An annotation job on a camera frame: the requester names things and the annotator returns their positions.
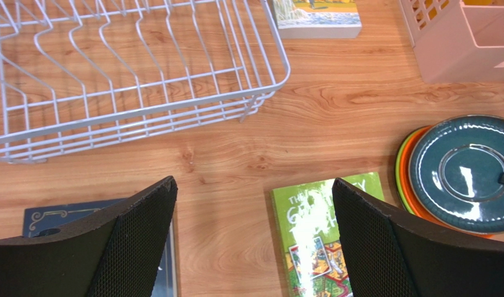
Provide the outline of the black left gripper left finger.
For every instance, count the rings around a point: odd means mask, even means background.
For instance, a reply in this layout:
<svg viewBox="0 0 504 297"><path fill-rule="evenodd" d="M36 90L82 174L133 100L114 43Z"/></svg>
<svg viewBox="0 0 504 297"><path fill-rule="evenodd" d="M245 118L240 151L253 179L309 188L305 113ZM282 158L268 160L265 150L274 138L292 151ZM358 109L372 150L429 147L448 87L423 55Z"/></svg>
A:
<svg viewBox="0 0 504 297"><path fill-rule="evenodd" d="M168 176L41 235L0 239L0 296L150 296L177 192Z"/></svg>

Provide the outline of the dark teal plate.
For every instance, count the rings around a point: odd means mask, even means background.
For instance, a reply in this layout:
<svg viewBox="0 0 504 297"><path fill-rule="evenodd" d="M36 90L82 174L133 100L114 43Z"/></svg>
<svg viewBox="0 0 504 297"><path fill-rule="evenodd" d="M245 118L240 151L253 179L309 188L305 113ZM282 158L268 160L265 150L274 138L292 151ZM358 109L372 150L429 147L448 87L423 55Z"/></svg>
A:
<svg viewBox="0 0 504 297"><path fill-rule="evenodd" d="M504 118L472 114L434 125L408 168L413 192L436 219L470 233L504 232Z"/></svg>

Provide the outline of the green plate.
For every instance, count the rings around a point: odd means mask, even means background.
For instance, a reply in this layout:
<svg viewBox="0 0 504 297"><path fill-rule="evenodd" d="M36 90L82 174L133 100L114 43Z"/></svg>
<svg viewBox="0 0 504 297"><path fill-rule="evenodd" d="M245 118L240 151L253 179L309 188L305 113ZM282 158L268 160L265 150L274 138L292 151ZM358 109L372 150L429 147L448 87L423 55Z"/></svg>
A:
<svg viewBox="0 0 504 297"><path fill-rule="evenodd" d="M420 127L418 129L416 129L415 131L411 132L408 136L406 136L403 139L401 145L399 146L399 149L398 149L397 154L396 154L396 159L395 159L396 192L399 195L399 199L400 199L401 204L404 207L404 209L406 211L408 211L409 213L413 214L413 215L416 215L416 212L413 211L413 209L411 208L411 206L407 202L406 196L404 195L404 192L403 192L403 187L402 187L401 178L400 178L400 165L401 165L401 157L403 155L403 150L405 148L405 145L408 143L408 141L410 140L410 138L412 138L413 136L415 136L417 133L419 133L423 129L424 129L424 127Z"/></svg>

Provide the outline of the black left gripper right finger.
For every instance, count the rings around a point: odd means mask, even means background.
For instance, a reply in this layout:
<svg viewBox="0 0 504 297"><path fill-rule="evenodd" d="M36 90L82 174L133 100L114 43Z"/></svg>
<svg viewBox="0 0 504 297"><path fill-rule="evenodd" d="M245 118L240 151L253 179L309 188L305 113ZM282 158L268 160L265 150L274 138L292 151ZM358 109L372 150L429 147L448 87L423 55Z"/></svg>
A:
<svg viewBox="0 0 504 297"><path fill-rule="evenodd" d="M340 178L332 194L355 296L504 296L504 242L411 215Z"/></svg>

